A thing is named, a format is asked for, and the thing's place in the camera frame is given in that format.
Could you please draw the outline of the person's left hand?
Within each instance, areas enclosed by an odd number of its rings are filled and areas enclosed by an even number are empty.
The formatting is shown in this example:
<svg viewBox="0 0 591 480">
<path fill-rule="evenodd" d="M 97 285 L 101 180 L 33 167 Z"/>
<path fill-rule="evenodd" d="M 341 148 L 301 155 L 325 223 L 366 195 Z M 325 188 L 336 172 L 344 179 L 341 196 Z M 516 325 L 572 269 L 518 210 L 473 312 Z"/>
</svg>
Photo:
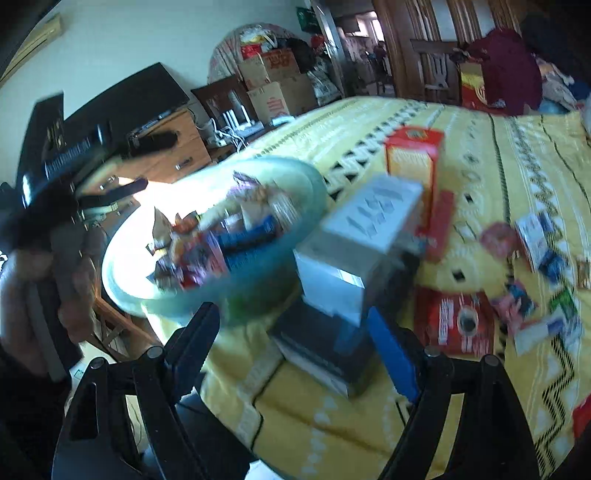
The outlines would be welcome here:
<svg viewBox="0 0 591 480">
<path fill-rule="evenodd" d="M 1 347 L 37 376 L 58 382 L 81 359 L 92 329 L 92 256 L 103 235 L 83 225 L 1 229 L 8 272 L 1 277 Z"/>
</svg>

